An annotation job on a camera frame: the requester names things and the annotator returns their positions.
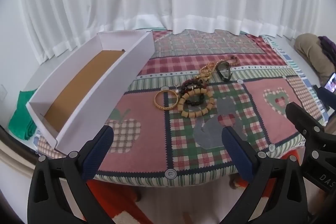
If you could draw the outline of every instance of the purple clothing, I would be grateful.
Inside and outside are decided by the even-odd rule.
[[[322,52],[336,66],[336,45],[328,37],[319,37],[321,41]]]

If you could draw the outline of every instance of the folded green fabric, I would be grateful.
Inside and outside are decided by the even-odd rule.
[[[9,121],[8,129],[19,139],[29,140],[35,131],[36,125],[31,118],[26,103],[33,96],[36,90],[20,91],[17,99],[16,110]]]

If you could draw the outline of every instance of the metal pin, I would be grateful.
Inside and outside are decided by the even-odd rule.
[[[311,156],[314,158],[314,159],[317,159],[319,157],[319,153],[314,150],[312,153],[311,153]]]
[[[46,156],[45,155],[42,155],[39,157],[39,161],[44,161],[46,159]]]
[[[266,156],[267,156],[267,155],[266,155],[265,152],[263,152],[263,151],[259,151],[259,152],[258,152],[258,157],[259,157],[259,158],[264,159],[264,158],[266,158]]]
[[[78,155],[78,152],[77,151],[71,151],[70,153],[69,153],[69,157],[70,158],[76,158],[77,157],[77,155]]]
[[[290,156],[289,156],[289,159],[290,159],[291,161],[296,161],[296,160],[297,160],[296,156],[294,156],[294,155],[290,155]]]

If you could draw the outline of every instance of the phone screen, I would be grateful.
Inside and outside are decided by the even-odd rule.
[[[336,90],[336,73],[332,74],[324,87],[331,92],[334,92]]]

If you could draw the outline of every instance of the open rectangular box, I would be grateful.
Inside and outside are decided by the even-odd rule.
[[[100,32],[64,60],[27,109],[48,143],[63,154],[95,137],[154,54],[152,32]]]

